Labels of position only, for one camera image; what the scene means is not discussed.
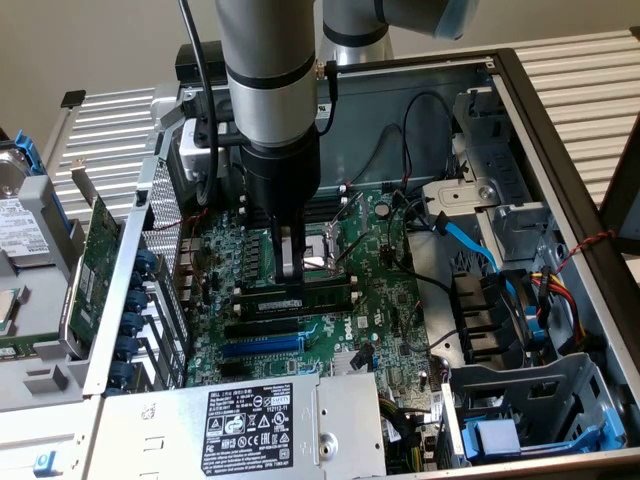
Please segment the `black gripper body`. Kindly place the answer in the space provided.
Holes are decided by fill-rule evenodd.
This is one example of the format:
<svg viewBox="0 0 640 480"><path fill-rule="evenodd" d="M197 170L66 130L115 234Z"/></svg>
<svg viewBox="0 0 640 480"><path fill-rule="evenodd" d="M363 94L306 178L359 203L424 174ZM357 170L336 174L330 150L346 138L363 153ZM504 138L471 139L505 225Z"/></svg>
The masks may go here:
<svg viewBox="0 0 640 480"><path fill-rule="evenodd" d="M293 221L321 179L320 137L315 125L282 147L241 147L248 196L278 221Z"/></svg>

